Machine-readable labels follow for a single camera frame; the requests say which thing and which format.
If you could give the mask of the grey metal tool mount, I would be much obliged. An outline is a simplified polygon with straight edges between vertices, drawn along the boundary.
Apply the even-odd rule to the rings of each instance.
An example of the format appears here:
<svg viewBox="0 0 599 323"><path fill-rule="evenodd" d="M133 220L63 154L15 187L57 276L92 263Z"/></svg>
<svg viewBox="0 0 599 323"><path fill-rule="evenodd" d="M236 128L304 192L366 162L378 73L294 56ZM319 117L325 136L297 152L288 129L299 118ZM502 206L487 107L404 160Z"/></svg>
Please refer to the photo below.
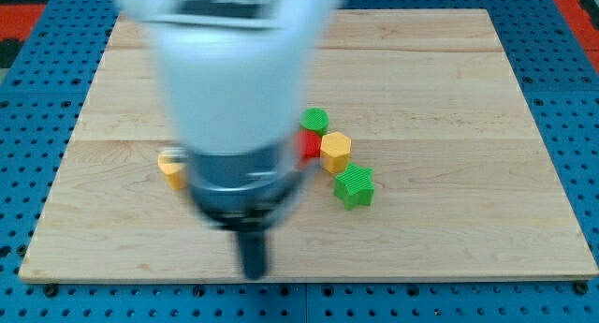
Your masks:
<svg viewBox="0 0 599 323"><path fill-rule="evenodd" d="M218 227L265 230L297 206L305 167L289 141L241 154L189 152L187 183L198 210Z"/></svg>

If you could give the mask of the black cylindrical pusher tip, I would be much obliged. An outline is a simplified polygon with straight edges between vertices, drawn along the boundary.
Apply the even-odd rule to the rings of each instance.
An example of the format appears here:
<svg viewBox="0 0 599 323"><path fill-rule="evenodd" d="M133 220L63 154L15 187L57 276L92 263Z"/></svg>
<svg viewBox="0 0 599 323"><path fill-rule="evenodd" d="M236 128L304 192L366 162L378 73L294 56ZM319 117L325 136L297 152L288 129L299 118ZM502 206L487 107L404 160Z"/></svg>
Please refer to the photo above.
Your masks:
<svg viewBox="0 0 599 323"><path fill-rule="evenodd" d="M242 271L249 280L262 278L268 270L267 230L257 229L237 233Z"/></svg>

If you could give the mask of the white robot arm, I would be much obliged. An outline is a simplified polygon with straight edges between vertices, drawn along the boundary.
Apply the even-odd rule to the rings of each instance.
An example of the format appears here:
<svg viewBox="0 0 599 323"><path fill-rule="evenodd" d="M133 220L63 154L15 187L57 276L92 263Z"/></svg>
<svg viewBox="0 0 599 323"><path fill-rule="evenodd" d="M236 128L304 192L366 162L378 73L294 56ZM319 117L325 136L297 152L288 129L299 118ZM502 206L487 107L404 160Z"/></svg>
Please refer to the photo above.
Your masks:
<svg viewBox="0 0 599 323"><path fill-rule="evenodd" d="M114 1L148 33L194 204L263 277L267 232L318 167L300 156L303 84L344 0Z"/></svg>

